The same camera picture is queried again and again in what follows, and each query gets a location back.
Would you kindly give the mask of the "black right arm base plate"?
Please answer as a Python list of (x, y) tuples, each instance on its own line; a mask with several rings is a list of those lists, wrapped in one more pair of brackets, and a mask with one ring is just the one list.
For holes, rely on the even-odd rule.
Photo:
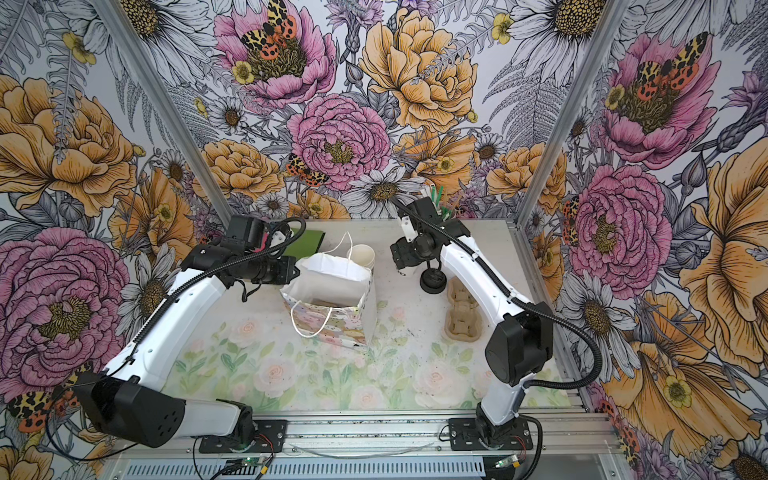
[(496, 426), (485, 418), (448, 420), (449, 443), (453, 451), (522, 451), (534, 448), (528, 423), (520, 418)]

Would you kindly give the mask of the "brown pulp cup carrier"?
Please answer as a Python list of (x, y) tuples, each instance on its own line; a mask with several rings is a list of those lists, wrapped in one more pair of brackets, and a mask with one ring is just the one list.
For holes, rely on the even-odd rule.
[(444, 321), (444, 335), (455, 341), (467, 343), (477, 341), (485, 325), (478, 302), (457, 277), (448, 281), (446, 295), (450, 308)]

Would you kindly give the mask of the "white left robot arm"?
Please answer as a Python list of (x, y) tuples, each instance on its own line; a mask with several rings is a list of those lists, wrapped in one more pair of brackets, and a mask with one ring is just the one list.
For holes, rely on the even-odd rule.
[(182, 348), (207, 311), (231, 287), (243, 301), (263, 285), (287, 285), (300, 272), (289, 246), (302, 218), (265, 222), (234, 216), (218, 240), (195, 246), (169, 292), (130, 342), (98, 373), (84, 375), (74, 396), (100, 433), (158, 448), (177, 438), (213, 437), (245, 449), (256, 438), (251, 407), (233, 400), (172, 397), (163, 388)]

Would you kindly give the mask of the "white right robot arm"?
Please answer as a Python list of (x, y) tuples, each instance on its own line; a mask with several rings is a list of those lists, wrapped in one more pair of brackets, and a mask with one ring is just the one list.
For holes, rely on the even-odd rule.
[(520, 407), (536, 373), (553, 354), (551, 310), (533, 304), (515, 290), (481, 252), (459, 220), (443, 221), (434, 203), (420, 198), (409, 204), (395, 199), (403, 236), (390, 246), (398, 273), (424, 266), (419, 284), (429, 294), (443, 292), (458, 279), (493, 327), (485, 360), (495, 379), (476, 408), (479, 441), (499, 449), (523, 428)]

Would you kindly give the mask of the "cartoon animal paper gift bag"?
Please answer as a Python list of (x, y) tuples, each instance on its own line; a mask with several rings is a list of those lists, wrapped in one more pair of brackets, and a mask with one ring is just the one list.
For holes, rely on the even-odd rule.
[(354, 262), (350, 253), (339, 256), (343, 246), (356, 246), (350, 233), (337, 247), (300, 259), (299, 276), (280, 294), (299, 337), (364, 350), (377, 324), (373, 272)]

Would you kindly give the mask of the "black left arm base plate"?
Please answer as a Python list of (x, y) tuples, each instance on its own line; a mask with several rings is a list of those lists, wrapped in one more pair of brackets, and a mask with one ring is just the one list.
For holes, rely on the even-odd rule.
[(287, 437), (286, 420), (255, 419), (244, 435), (203, 437), (198, 446), (202, 454), (270, 454), (281, 453)]

